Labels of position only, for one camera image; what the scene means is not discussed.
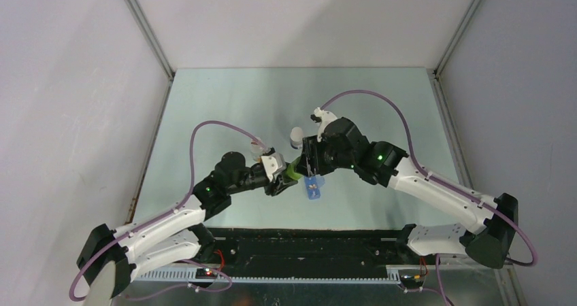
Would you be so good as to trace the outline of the green pill bottle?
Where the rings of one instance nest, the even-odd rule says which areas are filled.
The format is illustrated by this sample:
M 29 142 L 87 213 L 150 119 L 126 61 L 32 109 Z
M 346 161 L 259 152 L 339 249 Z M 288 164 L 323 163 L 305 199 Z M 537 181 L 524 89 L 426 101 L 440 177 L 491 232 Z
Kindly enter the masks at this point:
M 288 180 L 299 181 L 303 175 L 298 172 L 297 166 L 299 165 L 301 157 L 297 157 L 291 163 L 286 164 L 286 169 L 283 172 L 283 177 Z

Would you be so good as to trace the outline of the blue pill organizer box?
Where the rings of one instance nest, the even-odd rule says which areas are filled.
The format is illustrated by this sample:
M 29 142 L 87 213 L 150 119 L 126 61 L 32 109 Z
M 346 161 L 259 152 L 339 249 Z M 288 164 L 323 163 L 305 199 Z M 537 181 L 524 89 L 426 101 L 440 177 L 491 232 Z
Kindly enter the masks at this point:
M 304 177 L 304 184 L 306 188 L 306 194 L 309 200 L 317 200 L 321 196 L 321 188 L 325 183 L 325 179 L 321 175 L 315 175 L 312 177 Z

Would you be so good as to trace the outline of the white bottle orange label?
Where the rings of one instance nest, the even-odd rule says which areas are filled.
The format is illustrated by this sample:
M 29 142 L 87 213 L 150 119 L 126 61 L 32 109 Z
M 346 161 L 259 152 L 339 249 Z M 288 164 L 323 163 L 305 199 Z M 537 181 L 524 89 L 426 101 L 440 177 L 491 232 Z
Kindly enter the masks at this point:
M 259 145 L 257 141 L 250 142 L 250 154 L 255 162 L 261 162 L 261 157 L 268 152 L 269 148 Z

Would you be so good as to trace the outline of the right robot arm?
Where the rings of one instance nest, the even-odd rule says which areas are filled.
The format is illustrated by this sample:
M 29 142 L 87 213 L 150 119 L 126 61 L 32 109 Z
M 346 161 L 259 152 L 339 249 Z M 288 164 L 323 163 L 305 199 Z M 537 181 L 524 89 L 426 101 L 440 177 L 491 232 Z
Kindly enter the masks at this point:
M 410 155 L 385 141 L 368 141 L 349 119 L 330 112 L 313 115 L 316 135 L 303 139 L 295 167 L 302 175 L 353 171 L 371 185 L 410 194 L 457 219 L 454 224 L 407 224 L 397 238 L 395 253 L 406 264 L 430 254 L 462 254 L 491 269 L 502 268 L 515 236 L 518 200 L 503 193 L 482 194 L 418 167 Z

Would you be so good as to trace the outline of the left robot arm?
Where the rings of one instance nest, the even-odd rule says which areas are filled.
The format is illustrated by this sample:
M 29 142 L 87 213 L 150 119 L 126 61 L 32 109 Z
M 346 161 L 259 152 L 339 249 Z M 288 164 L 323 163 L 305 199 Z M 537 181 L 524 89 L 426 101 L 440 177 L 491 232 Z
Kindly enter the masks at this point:
M 108 263 L 116 266 L 112 296 L 117 296 L 136 278 L 173 262 L 195 259 L 208 262 L 215 254 L 214 236 L 204 226 L 231 205 L 232 194 L 263 188 L 276 196 L 302 177 L 296 164 L 286 163 L 272 152 L 248 167 L 239 152 L 228 152 L 184 199 L 159 215 L 110 229 L 94 228 L 77 260 L 88 285 Z

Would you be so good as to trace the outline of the white pill bottle blue label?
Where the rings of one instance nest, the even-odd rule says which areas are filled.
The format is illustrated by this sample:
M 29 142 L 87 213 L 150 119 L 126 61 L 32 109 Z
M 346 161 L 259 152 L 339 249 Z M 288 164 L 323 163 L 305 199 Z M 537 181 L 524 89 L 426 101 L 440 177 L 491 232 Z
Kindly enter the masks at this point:
M 290 144 L 291 147 L 300 150 L 303 147 L 304 131 L 301 127 L 296 126 L 291 129 L 290 132 Z

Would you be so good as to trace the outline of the left control board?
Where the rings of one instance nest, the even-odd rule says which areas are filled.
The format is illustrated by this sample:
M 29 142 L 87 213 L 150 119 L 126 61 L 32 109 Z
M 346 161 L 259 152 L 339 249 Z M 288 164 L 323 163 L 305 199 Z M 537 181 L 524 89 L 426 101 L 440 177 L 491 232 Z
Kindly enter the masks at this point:
M 218 279 L 219 273 L 210 268 L 197 268 L 195 272 L 195 279 Z

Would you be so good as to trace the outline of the control board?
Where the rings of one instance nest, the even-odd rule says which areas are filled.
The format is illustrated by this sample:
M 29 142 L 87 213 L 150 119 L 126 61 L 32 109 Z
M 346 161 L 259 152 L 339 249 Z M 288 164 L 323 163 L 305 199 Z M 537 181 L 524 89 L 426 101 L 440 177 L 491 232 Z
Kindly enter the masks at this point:
M 210 268 L 197 268 L 195 272 L 195 279 L 218 279 L 219 273 Z
M 426 278 L 425 275 L 420 275 L 420 274 L 416 274 L 416 275 L 401 275 L 400 276 L 400 281 L 401 282 L 420 282 L 422 281 L 424 278 Z

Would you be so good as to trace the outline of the right control board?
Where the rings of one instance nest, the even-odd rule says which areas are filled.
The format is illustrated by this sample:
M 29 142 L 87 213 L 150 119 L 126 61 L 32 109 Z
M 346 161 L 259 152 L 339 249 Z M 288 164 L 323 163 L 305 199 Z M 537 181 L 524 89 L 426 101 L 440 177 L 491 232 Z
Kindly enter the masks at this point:
M 416 275 L 401 275 L 400 276 L 400 281 L 401 282 L 420 282 L 422 281 L 424 278 L 426 278 L 425 275 L 420 275 L 420 274 L 416 274 Z

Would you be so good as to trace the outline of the right aluminium frame post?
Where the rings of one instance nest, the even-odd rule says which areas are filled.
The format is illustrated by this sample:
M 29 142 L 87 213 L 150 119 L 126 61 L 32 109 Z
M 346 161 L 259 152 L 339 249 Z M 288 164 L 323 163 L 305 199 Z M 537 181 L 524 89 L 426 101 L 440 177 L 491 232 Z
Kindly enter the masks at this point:
M 477 14 L 478 9 L 482 5 L 484 0 L 471 0 L 467 6 L 467 9 L 460 19 L 455 32 L 452 34 L 447 46 L 445 47 L 437 65 L 433 70 L 433 75 L 435 79 L 440 80 L 442 73 L 444 72 L 450 58 L 454 54 L 457 46 L 459 45 L 461 39 L 468 30 L 470 24 L 473 21 L 474 16 Z

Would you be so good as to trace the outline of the aluminium frame post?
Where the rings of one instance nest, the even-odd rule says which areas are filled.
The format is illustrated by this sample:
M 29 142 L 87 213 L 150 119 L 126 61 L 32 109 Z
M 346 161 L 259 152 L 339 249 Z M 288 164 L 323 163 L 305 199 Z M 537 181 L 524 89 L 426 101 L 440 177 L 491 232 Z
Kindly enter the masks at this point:
M 460 19 L 455 32 L 452 34 L 447 46 L 445 47 L 437 65 L 433 70 L 433 75 L 435 79 L 440 80 L 442 73 L 444 72 L 450 58 L 454 54 L 457 46 L 459 45 L 461 39 L 468 30 L 470 24 L 473 21 L 474 16 L 477 14 L 478 9 L 482 5 L 484 0 L 471 0 L 467 6 L 467 9 Z
M 161 46 L 161 43 L 152 28 L 146 13 L 141 6 L 139 0 L 124 0 L 125 4 L 127 5 L 128 10 L 130 11 L 137 27 L 139 28 L 141 34 L 143 35 L 146 43 L 148 44 L 149 48 L 151 49 L 157 63 L 163 70 L 164 74 L 168 78 L 169 81 L 174 79 L 176 71 L 170 65 L 168 57 Z

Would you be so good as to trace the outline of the left aluminium frame post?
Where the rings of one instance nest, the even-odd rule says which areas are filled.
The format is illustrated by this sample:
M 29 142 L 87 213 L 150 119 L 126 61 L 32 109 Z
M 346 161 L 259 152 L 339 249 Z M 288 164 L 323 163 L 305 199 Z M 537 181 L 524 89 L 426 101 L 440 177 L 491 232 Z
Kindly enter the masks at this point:
M 163 70 L 164 74 L 168 78 L 169 81 L 174 79 L 176 71 L 170 65 L 168 57 L 161 46 L 161 43 L 152 28 L 146 13 L 141 6 L 139 0 L 124 0 L 125 4 L 127 5 L 128 10 L 130 11 L 137 27 L 139 28 L 141 34 L 143 35 L 146 43 L 148 44 L 149 48 L 151 49 L 157 63 Z

